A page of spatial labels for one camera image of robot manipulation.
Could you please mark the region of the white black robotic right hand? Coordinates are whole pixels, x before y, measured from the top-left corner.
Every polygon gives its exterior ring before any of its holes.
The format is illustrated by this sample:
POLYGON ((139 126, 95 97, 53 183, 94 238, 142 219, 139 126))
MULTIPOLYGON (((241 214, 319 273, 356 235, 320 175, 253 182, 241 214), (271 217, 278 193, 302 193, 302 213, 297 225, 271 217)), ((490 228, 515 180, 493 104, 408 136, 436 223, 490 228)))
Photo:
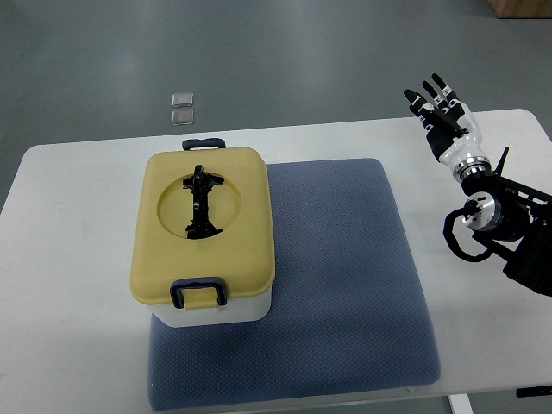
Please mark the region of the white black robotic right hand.
POLYGON ((464 159, 469 149, 478 151, 482 138, 472 111, 453 88, 437 73, 431 78, 439 91, 427 81, 422 83, 430 100, 411 89, 404 90, 404 95, 409 110, 423 126, 434 157, 447 165, 453 156, 460 155, 464 159))

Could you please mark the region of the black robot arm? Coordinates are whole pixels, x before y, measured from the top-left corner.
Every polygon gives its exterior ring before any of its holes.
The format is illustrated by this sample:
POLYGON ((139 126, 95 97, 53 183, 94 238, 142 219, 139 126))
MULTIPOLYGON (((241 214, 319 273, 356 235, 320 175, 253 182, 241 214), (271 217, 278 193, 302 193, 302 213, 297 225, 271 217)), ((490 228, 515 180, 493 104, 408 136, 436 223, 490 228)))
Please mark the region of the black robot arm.
POLYGON ((467 201, 444 220, 443 237, 458 258, 479 263, 497 255, 503 273, 535 293, 551 295, 551 196, 502 176, 509 149, 496 168, 484 157, 469 156, 454 169, 467 201), (454 235, 461 219, 485 251, 462 250, 454 235))

